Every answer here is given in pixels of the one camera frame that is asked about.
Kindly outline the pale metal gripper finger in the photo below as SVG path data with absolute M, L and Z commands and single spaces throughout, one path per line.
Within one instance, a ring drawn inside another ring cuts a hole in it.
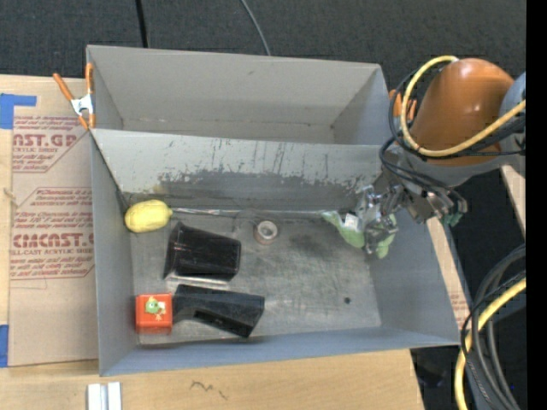
M 363 230 L 377 225 L 382 219 L 381 195 L 374 187 L 364 187 L 356 205 L 356 216 Z
M 386 255 L 397 232 L 396 226 L 369 226 L 365 231 L 364 250 L 369 255 Z

